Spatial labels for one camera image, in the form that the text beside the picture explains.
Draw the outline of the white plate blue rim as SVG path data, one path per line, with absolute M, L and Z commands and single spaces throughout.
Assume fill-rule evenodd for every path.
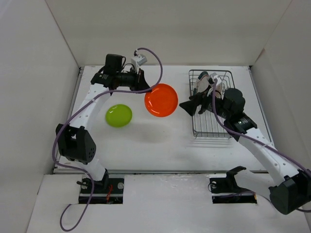
M 198 91 L 198 88 L 199 88 L 199 85 L 200 85 L 200 82 L 201 80 L 204 78 L 204 77 L 208 77 L 209 74 L 207 71 L 202 71 L 200 73 L 200 75 L 197 77 L 196 81 L 195 81 L 195 84 L 193 85 L 193 94 L 196 95 L 199 91 Z

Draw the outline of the white plate orange sunburst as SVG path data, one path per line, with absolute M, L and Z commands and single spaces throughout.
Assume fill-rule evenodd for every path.
M 223 83 L 221 78 L 213 79 L 213 83 L 209 85 L 210 89 L 207 92 L 207 97 L 212 96 L 212 93 L 215 92 L 215 97 L 218 99 L 222 98 L 222 89 Z

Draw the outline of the orange plastic plate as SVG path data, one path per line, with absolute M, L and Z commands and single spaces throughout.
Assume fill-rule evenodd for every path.
M 168 117 L 178 106 L 178 94 L 170 85 L 160 83 L 145 94 L 144 104 L 151 115 Z

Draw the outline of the green plastic plate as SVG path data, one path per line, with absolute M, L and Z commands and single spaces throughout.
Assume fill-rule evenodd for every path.
M 132 117 L 133 113 L 131 108 L 124 104 L 111 106 L 105 114 L 107 124 L 114 128 L 128 125 L 132 120 Z

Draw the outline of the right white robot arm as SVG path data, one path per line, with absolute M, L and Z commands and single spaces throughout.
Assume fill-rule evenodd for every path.
M 270 201 L 282 214 L 287 215 L 311 200 L 311 172 L 292 158 L 269 145 L 257 124 L 244 113 L 245 99 L 235 88 L 227 89 L 222 98 L 216 97 L 215 89 L 193 95 L 179 106 L 190 116 L 200 111 L 210 111 L 215 118 L 223 118 L 219 125 L 238 143 L 250 151 L 269 173 L 262 179 L 247 168 L 238 166 L 226 173 L 225 186 L 231 192 L 253 191 Z

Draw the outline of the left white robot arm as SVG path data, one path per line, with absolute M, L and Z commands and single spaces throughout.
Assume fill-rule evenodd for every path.
M 96 159 L 96 144 L 90 135 L 93 122 L 113 93 L 141 94 L 151 90 L 141 66 L 147 62 L 142 54 L 135 53 L 131 58 L 130 70 L 124 71 L 125 57 L 108 54 L 105 65 L 94 74 L 86 97 L 79 109 L 70 119 L 56 127 L 56 144 L 61 156 L 76 162 L 77 169 L 89 176 L 85 185 L 99 193 L 108 189 L 109 181 L 106 168 Z

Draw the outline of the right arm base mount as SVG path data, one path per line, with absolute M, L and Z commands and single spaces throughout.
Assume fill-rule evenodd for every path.
M 210 177 L 208 188 L 213 204 L 257 204 L 254 192 L 238 187 L 226 177 Z

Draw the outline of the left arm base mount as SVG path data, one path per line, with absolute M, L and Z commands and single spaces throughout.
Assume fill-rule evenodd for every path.
M 86 204 L 90 192 L 91 181 L 89 178 L 83 178 L 77 181 L 80 185 L 79 204 Z M 109 178 L 107 185 L 95 185 L 90 204 L 123 204 L 124 178 Z

